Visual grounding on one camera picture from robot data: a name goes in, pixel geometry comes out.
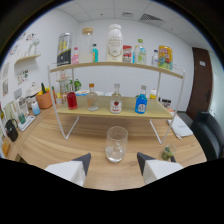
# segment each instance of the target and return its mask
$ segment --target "box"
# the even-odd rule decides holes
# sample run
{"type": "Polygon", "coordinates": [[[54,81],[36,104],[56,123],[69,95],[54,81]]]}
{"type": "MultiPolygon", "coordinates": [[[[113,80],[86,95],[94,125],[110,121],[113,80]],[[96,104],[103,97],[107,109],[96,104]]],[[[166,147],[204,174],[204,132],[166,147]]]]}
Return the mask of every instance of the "box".
{"type": "Polygon", "coordinates": [[[123,45],[123,62],[131,63],[132,53],[131,53],[132,46],[123,45]]]}
{"type": "Polygon", "coordinates": [[[52,106],[50,92],[42,94],[42,95],[36,95],[36,99],[40,109],[47,109],[52,106]]]}

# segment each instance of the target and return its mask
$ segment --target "wall shelf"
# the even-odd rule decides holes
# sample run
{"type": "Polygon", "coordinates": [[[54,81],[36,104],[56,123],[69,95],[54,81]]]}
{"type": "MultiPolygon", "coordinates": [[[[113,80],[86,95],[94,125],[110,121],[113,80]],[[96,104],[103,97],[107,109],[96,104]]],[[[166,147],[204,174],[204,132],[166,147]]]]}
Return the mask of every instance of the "wall shelf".
{"type": "Polygon", "coordinates": [[[122,98],[122,111],[119,114],[110,112],[110,97],[98,96],[99,109],[89,111],[87,105],[87,96],[76,96],[78,108],[69,110],[65,103],[57,109],[59,114],[74,114],[76,116],[87,117],[106,117],[106,118],[127,118],[127,119],[172,119],[169,111],[156,99],[148,99],[146,111],[144,114],[135,112],[135,97],[122,98]]]}
{"type": "Polygon", "coordinates": [[[23,62],[23,61],[28,61],[28,60],[31,60],[31,59],[35,59],[37,57],[41,56],[41,54],[36,54],[36,55],[31,55],[31,56],[26,56],[26,57],[22,57],[22,58],[19,58],[15,64],[18,64],[20,62],[23,62]]]}

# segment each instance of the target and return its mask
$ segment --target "wooden table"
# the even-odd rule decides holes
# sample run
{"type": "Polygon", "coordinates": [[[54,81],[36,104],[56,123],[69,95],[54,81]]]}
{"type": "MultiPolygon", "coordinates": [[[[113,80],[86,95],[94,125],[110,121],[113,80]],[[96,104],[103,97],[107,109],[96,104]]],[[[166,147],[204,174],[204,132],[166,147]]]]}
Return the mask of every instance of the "wooden table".
{"type": "MultiPolygon", "coordinates": [[[[63,128],[68,132],[76,120],[73,114],[59,115],[63,128]]],[[[153,120],[157,132],[164,136],[167,123],[164,119],[153,120]]],[[[179,140],[169,132],[160,145],[149,124],[149,120],[80,117],[68,140],[60,132],[53,108],[41,114],[25,132],[19,131],[18,140],[12,145],[8,159],[18,160],[21,156],[28,164],[45,169],[50,164],[70,161],[91,153],[85,188],[102,190],[132,189],[144,186],[137,161],[137,152],[160,159],[159,153],[167,143],[177,147],[176,162],[183,167],[206,161],[201,146],[194,136],[179,140]],[[111,163],[105,154],[107,130],[122,126],[128,131],[126,154],[119,163],[111,163]]]]}

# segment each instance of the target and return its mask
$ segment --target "can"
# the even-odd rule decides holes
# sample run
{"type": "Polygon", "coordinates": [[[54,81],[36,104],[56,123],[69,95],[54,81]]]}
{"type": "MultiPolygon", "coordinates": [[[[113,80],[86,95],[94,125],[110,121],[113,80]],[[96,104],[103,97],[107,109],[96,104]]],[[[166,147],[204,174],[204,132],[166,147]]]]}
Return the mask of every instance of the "can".
{"type": "Polygon", "coordinates": [[[173,69],[173,51],[170,47],[160,45],[159,49],[158,67],[165,68],[172,71],[173,69]]]}
{"type": "Polygon", "coordinates": [[[59,36],[57,66],[71,64],[72,33],[62,33],[59,36]]]}

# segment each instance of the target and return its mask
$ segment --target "blue bottle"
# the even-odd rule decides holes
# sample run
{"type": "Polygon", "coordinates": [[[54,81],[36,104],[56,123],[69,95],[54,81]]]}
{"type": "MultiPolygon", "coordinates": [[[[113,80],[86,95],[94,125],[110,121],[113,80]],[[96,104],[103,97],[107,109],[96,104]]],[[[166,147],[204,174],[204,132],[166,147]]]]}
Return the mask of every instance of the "blue bottle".
{"type": "Polygon", "coordinates": [[[93,62],[98,62],[98,50],[96,44],[93,44],[93,62]]]}
{"type": "Polygon", "coordinates": [[[147,106],[146,86],[142,85],[141,93],[139,97],[136,99],[135,112],[138,114],[144,114],[146,106],[147,106]]]}

